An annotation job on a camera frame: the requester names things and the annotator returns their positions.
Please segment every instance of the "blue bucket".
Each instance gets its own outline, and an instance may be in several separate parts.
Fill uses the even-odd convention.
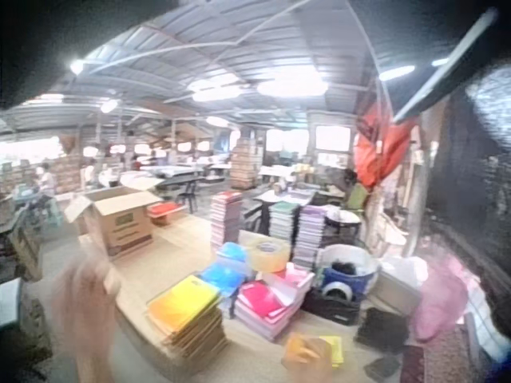
[[[361,247],[331,245],[319,251],[318,259],[318,266],[323,269],[322,289],[334,286],[332,283],[340,282],[346,285],[353,295],[367,295],[376,283],[379,264]],[[334,262],[353,263],[357,274],[348,275],[332,269],[331,264]]]

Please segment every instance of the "plastic bag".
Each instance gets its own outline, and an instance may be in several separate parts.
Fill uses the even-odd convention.
[[[429,342],[452,330],[465,312],[469,299],[466,284],[448,268],[431,265],[421,288],[422,300],[415,310],[413,327],[418,342]]]

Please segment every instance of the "metal roof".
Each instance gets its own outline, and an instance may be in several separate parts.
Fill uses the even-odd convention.
[[[0,132],[95,125],[99,119],[163,134],[177,119],[178,132],[189,138],[212,134],[212,126],[202,120],[206,116],[306,128],[309,111],[337,113],[352,124],[357,101],[375,73],[368,57],[345,0],[194,1],[95,49],[84,57],[82,73],[69,71],[49,91],[65,95],[61,104],[20,105],[4,112]],[[329,84],[324,96],[277,98],[256,91],[277,69],[304,65],[316,68]],[[244,88],[239,97],[192,99],[191,83],[229,74]],[[106,98],[121,103],[103,114],[99,106]]]

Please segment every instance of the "hand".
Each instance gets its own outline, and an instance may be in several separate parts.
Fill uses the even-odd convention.
[[[74,263],[59,278],[53,293],[53,311],[64,345],[75,357],[108,360],[115,330],[118,280],[105,289],[111,271],[106,259],[87,258]]]
[[[332,348],[323,339],[304,339],[303,351],[282,364],[292,383],[330,383],[332,380]]]

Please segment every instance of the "open cardboard box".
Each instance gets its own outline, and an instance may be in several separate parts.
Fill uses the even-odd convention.
[[[83,217],[90,238],[108,256],[127,254],[153,240],[145,207],[160,201],[148,191],[160,182],[136,178],[118,188],[87,192],[71,202],[65,216],[71,223]]]

